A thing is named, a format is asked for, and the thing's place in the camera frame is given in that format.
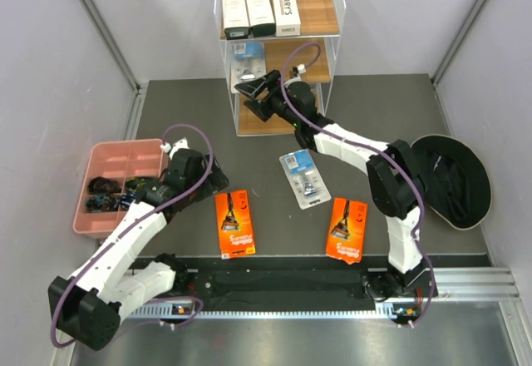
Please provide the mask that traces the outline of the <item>white Harry's logo box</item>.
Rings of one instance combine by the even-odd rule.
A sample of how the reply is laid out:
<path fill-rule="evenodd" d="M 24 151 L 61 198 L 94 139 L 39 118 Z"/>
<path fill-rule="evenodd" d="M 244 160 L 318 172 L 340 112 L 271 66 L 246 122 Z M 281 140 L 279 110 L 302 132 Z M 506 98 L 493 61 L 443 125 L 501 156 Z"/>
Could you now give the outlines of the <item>white Harry's logo box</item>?
<path fill-rule="evenodd" d="M 277 37 L 300 35 L 301 20 L 297 0 L 272 0 Z"/>

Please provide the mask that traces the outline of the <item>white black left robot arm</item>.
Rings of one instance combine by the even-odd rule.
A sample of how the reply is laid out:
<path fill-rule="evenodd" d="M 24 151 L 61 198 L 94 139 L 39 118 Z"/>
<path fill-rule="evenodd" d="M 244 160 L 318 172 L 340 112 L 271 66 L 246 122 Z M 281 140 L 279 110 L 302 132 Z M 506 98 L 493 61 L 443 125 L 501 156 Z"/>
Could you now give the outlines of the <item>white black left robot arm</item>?
<path fill-rule="evenodd" d="M 92 350 L 105 348 L 121 323 L 161 294 L 180 296 L 188 288 L 185 265 L 173 255 L 156 256 L 132 276 L 126 271 L 172 218 L 229 185 L 212 154 L 188 146 L 170 148 L 161 178 L 148 180 L 101 248 L 68 278 L 57 276 L 47 294 L 52 338 L 57 331 Z"/>

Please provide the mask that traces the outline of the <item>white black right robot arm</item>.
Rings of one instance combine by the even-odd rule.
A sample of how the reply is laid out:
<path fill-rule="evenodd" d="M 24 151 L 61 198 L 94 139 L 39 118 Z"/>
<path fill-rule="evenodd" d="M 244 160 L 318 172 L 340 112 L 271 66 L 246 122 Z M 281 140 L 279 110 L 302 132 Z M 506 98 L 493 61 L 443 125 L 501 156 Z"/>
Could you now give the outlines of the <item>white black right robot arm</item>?
<path fill-rule="evenodd" d="M 342 128 L 318 111 L 309 84 L 300 78 L 286 82 L 277 70 L 238 83 L 235 89 L 261 121 L 278 116 L 289 123 L 303 149 L 339 159 L 367 175 L 373 203 L 387 220 L 388 286 L 394 294 L 410 294 L 427 267 L 420 242 L 426 183 L 412 148 L 402 140 L 372 141 Z"/>

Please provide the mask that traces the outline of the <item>blue Gillette blister pack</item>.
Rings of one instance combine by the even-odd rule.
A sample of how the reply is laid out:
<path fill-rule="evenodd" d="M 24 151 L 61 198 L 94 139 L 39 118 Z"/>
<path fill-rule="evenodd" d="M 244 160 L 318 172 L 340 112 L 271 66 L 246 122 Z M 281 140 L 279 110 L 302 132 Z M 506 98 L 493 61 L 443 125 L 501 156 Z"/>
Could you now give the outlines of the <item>blue Gillette blister pack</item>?
<path fill-rule="evenodd" d="M 232 45 L 230 63 L 230 90 L 238 91 L 235 86 L 266 74 L 264 45 L 262 42 L 238 42 Z"/>
<path fill-rule="evenodd" d="M 301 210 L 331 200 L 309 150 L 288 153 L 280 156 L 279 161 Z"/>

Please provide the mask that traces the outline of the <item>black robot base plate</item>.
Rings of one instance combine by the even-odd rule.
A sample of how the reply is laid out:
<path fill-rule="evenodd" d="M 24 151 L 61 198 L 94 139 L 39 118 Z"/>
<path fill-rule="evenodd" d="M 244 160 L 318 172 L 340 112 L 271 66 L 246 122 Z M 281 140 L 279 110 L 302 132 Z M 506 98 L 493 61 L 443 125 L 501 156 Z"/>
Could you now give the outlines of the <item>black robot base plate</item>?
<path fill-rule="evenodd" d="M 401 274 L 382 256 L 349 265 L 327 256 L 249 256 L 229 260 L 214 257 L 178 257 L 161 254 L 140 257 L 131 268 L 144 269 L 151 261 L 168 260 L 196 275 L 195 292 L 201 285 L 212 297 L 236 292 L 295 292 L 343 290 L 360 297 L 369 284 L 385 296 L 400 296 L 419 289 L 424 296 L 437 294 L 425 263 Z"/>

